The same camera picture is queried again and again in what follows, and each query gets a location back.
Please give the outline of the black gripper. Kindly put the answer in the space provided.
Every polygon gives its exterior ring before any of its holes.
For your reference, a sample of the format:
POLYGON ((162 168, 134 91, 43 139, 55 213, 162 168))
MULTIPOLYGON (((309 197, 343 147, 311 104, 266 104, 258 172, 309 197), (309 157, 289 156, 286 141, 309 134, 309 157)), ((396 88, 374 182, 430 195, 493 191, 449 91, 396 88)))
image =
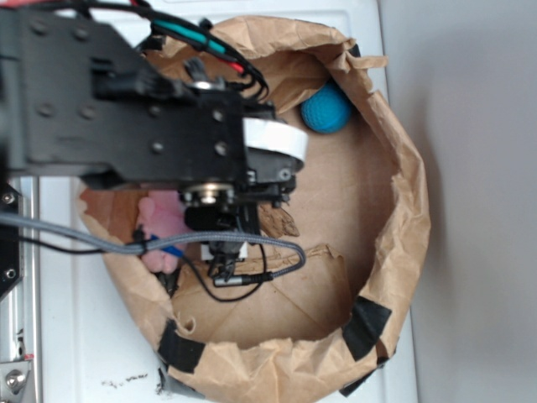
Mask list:
POLYGON ((185 224, 199 232, 261 233, 258 207, 279 208, 295 190, 305 163, 249 148, 243 119, 285 123, 274 104, 210 100, 180 112, 181 152, 190 157, 179 189, 185 224))

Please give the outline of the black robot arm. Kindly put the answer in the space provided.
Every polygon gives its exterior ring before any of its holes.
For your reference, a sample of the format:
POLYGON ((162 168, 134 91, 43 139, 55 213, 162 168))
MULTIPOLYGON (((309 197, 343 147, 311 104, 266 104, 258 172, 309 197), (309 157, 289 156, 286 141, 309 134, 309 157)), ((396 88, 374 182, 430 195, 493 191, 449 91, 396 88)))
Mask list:
POLYGON ((109 24, 60 15, 63 3, 1 9, 1 177, 77 176, 96 190, 173 189, 190 233, 151 236, 124 254, 201 242, 218 286, 236 275, 245 243, 264 244, 257 208, 279 207, 303 168, 307 135, 279 120, 246 85, 211 79, 199 59, 171 79, 109 24))

